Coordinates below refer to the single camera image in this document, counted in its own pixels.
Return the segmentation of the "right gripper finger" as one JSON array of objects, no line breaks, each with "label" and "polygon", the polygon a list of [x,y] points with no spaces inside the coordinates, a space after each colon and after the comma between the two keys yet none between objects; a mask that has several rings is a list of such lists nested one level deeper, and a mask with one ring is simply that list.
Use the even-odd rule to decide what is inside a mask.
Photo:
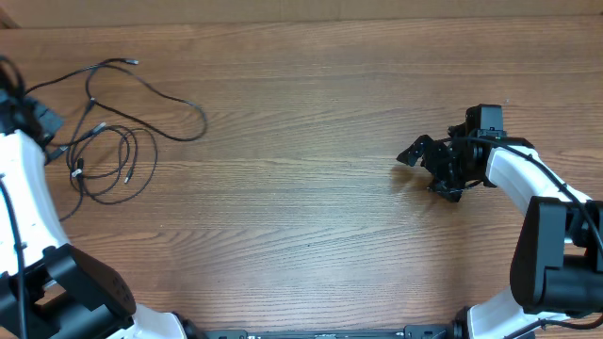
[{"label": "right gripper finger", "polygon": [[428,189],[448,202],[459,202],[464,191],[462,188],[450,187],[446,182],[441,181],[431,181]]},{"label": "right gripper finger", "polygon": [[422,135],[397,156],[397,161],[404,165],[413,167],[424,155],[426,150],[433,145],[433,143],[434,140],[431,137],[428,135]]}]

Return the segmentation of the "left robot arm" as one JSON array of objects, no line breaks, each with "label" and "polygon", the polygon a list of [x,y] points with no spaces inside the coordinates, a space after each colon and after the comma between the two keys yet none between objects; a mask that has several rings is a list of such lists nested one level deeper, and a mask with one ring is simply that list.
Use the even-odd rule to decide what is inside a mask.
[{"label": "left robot arm", "polygon": [[182,316],[135,302],[121,275],[71,245],[49,193],[44,146],[62,124],[1,92],[1,325],[19,338],[196,338]]}]

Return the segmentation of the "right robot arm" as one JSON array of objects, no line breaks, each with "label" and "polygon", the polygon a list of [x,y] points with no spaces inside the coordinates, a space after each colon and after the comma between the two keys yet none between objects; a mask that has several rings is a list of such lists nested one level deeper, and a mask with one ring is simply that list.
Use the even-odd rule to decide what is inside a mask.
[{"label": "right robot arm", "polygon": [[418,137],[398,162],[432,175],[429,191],[458,202],[468,189],[500,188],[524,217],[510,285],[448,324],[408,325],[403,338],[532,338],[548,326],[589,331],[602,313],[602,203],[574,189],[534,146],[510,137],[499,105],[468,108],[448,135]]}]

